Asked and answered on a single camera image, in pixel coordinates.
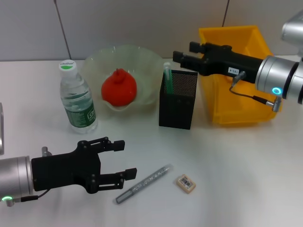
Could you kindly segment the black mesh pen holder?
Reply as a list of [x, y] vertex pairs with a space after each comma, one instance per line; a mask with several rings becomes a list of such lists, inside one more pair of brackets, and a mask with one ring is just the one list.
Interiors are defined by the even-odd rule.
[[196, 99], [196, 72], [173, 70], [174, 92], [166, 91], [165, 78], [162, 79], [159, 103], [159, 126], [189, 130], [191, 128]]

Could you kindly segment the yellow plastic storage bin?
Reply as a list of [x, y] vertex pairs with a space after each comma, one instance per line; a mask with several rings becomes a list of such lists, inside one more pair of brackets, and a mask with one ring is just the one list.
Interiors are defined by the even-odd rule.
[[[202, 43], [229, 45], [244, 55], [264, 59], [271, 55], [257, 26], [200, 28]], [[205, 109], [212, 123], [220, 126], [248, 126], [276, 117], [269, 106], [229, 91], [232, 78], [214, 74], [200, 78], [200, 90]]]

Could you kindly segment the beige eraser with barcode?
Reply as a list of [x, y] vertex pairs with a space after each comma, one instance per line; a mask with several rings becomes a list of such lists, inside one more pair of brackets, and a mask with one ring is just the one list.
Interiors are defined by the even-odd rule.
[[192, 181], [186, 174], [180, 176], [176, 184], [187, 194], [190, 194], [195, 188], [196, 183]]

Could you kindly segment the orange fruit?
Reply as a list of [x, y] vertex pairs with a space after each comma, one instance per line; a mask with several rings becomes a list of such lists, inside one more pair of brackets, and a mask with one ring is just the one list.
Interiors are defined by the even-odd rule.
[[101, 87], [103, 100], [112, 106], [130, 104], [137, 95], [137, 84], [134, 77], [124, 69], [116, 69]]

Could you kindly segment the silver grey marker pen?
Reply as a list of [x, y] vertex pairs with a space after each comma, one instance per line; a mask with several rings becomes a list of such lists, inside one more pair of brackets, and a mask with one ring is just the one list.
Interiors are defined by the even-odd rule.
[[148, 177], [141, 180], [139, 183], [135, 184], [131, 188], [129, 188], [127, 191], [119, 195], [115, 198], [116, 204], [121, 204], [131, 198], [132, 196], [136, 195], [143, 189], [147, 188], [157, 180], [161, 179], [163, 176], [165, 176], [168, 172], [170, 172], [173, 169], [172, 164], [167, 164], [163, 166], [162, 168], [158, 169]]

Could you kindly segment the translucent glass fruit bowl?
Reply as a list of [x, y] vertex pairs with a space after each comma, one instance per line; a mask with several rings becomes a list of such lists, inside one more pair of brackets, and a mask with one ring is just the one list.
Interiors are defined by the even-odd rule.
[[[163, 63], [164, 60], [158, 54], [135, 45], [104, 48], [87, 57], [80, 74], [89, 85], [97, 116], [144, 111], [152, 106], [160, 91]], [[101, 95], [102, 84], [116, 69], [124, 69], [137, 83], [136, 98], [122, 107], [111, 105]]]

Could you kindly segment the mint green pen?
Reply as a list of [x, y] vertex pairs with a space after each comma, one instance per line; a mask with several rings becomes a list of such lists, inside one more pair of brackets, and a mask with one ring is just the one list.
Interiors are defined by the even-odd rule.
[[165, 62], [163, 64], [164, 74], [165, 74], [165, 84], [166, 84], [166, 91], [167, 94], [173, 94], [173, 81], [172, 81], [172, 70], [171, 64], [169, 62]]

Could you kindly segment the clear water bottle green label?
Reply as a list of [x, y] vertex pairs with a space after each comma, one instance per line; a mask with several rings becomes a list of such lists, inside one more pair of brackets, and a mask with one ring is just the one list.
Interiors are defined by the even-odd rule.
[[98, 121], [91, 90], [73, 60], [59, 63], [60, 97], [73, 130], [86, 134], [97, 128]]

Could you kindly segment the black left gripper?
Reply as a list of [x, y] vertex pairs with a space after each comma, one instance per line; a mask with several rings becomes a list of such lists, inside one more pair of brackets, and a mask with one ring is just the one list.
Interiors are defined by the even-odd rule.
[[98, 153], [122, 151], [124, 148], [124, 140], [111, 142], [108, 137], [103, 137], [89, 143], [80, 141], [71, 153], [33, 158], [34, 190], [37, 192], [69, 185], [80, 185], [87, 193], [123, 189], [125, 181], [136, 178], [137, 168], [100, 175]]

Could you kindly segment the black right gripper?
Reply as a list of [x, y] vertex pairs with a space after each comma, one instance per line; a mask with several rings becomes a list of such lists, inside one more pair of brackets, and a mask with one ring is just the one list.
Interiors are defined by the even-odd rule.
[[229, 45], [189, 43], [189, 51], [201, 53], [203, 57], [186, 55], [183, 52], [174, 51], [173, 61], [180, 64], [182, 68], [188, 70], [199, 70], [202, 76], [220, 74], [235, 77], [240, 72], [245, 72], [246, 82], [254, 83], [262, 59], [236, 53]]

